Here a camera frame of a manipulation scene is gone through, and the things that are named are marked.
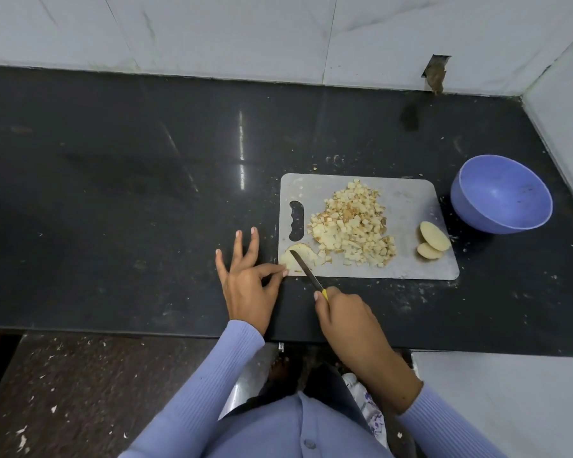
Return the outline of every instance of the hand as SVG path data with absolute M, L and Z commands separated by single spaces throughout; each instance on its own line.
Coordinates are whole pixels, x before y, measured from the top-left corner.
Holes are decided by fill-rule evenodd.
M 261 333 L 267 331 L 269 319 L 278 296 L 278 288 L 288 270 L 284 265 L 261 264 L 255 267 L 259 253 L 259 232 L 251 228 L 251 244 L 248 252 L 242 257 L 242 231 L 236 231 L 233 243 L 233 257 L 229 272 L 223 263 L 223 253 L 216 250 L 216 270 L 219 273 L 223 295 L 227 302 L 230 320 L 242 320 L 251 324 Z M 272 275 L 265 286 L 261 278 Z
M 390 347 L 378 320 L 356 294 L 327 289 L 329 302 L 314 293 L 322 334 L 340 360 L 373 392 L 401 414 L 416 400 L 422 383 Z

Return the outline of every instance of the person's right hand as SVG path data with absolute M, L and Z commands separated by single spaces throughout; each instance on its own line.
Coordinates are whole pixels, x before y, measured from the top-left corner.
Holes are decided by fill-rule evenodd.
M 327 289 L 329 301 L 314 293 L 321 330 L 340 360 L 373 392 L 397 411 L 414 402 L 422 383 L 390 347 L 378 320 L 356 294 Z

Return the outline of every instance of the light blue sweater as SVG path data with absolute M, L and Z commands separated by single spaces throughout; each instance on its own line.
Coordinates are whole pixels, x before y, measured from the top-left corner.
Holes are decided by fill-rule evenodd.
M 121 458 L 390 457 L 359 425 L 302 392 L 217 421 L 246 362 L 263 346 L 230 321 L 216 346 Z M 400 416 L 428 458 L 503 457 L 429 386 Z

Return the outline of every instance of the person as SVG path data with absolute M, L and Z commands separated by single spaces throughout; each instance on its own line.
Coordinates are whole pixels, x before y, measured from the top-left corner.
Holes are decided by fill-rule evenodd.
M 342 379 L 331 377 L 328 369 L 310 375 L 316 380 L 309 392 L 308 378 L 303 392 L 254 407 L 247 402 L 248 408 L 217 420 L 244 365 L 265 343 L 279 286 L 288 272 L 281 265 L 255 266 L 259 233 L 254 227 L 251 236 L 243 254 L 243 234 L 236 233 L 229 271 L 221 251 L 216 251 L 229 311 L 226 329 L 204 362 L 120 457 L 392 456 L 348 408 L 347 397 L 331 400 L 339 391 L 335 379 L 350 394 Z M 263 287 L 261 279 L 267 276 L 271 279 Z M 358 295 L 329 288 L 328 297 L 327 301 L 315 292 L 316 314 L 329 345 L 371 392 L 388 401 L 429 458 L 504 456 L 416 377 L 392 350 L 378 320 Z M 326 388 L 322 382 L 328 382 Z

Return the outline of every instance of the sleeve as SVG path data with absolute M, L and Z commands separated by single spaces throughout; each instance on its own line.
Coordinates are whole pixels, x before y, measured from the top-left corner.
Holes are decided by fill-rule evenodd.
M 120 458 L 200 456 L 242 369 L 264 343 L 251 325 L 231 320 L 206 360 Z
M 428 458 L 506 456 L 426 384 L 399 420 Z

